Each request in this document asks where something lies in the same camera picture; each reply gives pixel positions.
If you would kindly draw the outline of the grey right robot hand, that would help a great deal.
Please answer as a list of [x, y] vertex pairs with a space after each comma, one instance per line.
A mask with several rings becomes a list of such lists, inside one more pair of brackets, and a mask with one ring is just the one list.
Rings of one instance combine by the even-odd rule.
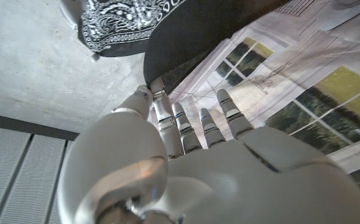
[[97, 1], [93, 0], [59, 0], [59, 7], [64, 19], [69, 26], [76, 32], [79, 40], [86, 40], [85, 37], [80, 37], [79, 22], [90, 27], [97, 27], [96, 19], [98, 16], [98, 9], [95, 4]]

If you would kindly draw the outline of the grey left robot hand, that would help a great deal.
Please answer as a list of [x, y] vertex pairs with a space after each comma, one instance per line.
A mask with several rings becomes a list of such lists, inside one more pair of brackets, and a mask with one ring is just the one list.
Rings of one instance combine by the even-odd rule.
[[206, 109], [203, 147], [160, 80], [141, 85], [71, 144], [60, 173], [63, 223], [360, 223], [360, 188], [335, 161], [255, 128], [225, 90], [233, 138]]

